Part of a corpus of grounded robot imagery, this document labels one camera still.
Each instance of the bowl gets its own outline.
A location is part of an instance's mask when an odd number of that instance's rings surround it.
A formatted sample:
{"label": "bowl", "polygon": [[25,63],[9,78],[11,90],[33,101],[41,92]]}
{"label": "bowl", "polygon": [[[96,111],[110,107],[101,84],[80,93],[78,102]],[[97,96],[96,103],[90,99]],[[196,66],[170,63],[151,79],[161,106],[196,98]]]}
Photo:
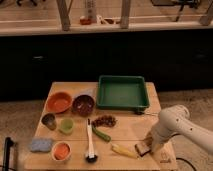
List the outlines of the bowl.
{"label": "bowl", "polygon": [[71,96],[66,92],[57,92],[47,100],[47,110],[51,113],[62,113],[70,108]]}
{"label": "bowl", "polygon": [[59,131],[63,134],[71,134],[73,130],[73,120],[70,118],[64,118],[60,125],[59,125]]}
{"label": "bowl", "polygon": [[67,142],[57,142],[51,150],[52,159],[59,163],[64,163],[71,157],[71,148]]}
{"label": "bowl", "polygon": [[74,99],[72,109],[74,113],[81,116],[88,116],[92,113],[94,105],[95,102],[91,96],[80,95]]}

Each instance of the floor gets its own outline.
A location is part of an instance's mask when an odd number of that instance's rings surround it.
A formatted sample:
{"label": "floor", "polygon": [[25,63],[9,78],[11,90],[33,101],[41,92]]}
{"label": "floor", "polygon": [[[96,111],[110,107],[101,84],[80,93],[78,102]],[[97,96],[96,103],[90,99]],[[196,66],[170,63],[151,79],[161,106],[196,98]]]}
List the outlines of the floor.
{"label": "floor", "polygon": [[[158,96],[162,108],[185,105],[191,113],[192,122],[213,131],[213,89],[158,92]],[[10,136],[17,142],[16,148],[11,149],[10,167],[24,170],[27,147],[34,136],[43,106],[44,100],[0,103],[0,161],[4,139]],[[177,157],[190,161],[198,171],[213,170],[213,156],[183,136],[173,137],[172,142]],[[181,171],[192,170],[182,161],[178,161],[178,166]]]}

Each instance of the green tray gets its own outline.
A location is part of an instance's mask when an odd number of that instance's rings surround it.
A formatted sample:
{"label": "green tray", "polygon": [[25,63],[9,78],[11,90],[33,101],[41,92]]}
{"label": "green tray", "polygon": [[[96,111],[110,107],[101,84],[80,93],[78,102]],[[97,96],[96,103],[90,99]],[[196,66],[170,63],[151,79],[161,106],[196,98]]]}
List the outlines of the green tray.
{"label": "green tray", "polygon": [[142,113],[149,107],[144,78],[141,76],[100,76],[97,107]]}

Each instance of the green cucumber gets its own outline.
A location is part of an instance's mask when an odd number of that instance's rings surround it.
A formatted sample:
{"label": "green cucumber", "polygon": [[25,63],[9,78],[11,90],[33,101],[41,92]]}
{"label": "green cucumber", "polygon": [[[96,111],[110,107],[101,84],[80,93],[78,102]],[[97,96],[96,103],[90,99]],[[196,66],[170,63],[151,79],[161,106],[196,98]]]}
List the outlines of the green cucumber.
{"label": "green cucumber", "polygon": [[99,131],[94,126],[92,126],[92,132],[94,132],[97,136],[99,136],[101,139],[103,139],[106,142],[110,142],[111,141],[111,137],[109,135]]}

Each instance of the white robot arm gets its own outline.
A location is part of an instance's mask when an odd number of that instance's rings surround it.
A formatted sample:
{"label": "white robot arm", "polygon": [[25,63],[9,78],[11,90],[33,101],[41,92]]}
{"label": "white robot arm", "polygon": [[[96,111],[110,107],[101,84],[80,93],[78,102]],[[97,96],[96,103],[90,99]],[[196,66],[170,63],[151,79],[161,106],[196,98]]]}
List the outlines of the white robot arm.
{"label": "white robot arm", "polygon": [[163,146],[174,132],[184,135],[192,142],[213,154],[213,132],[190,122],[189,111],[185,106],[176,105],[159,113],[159,121],[152,127],[152,152]]}

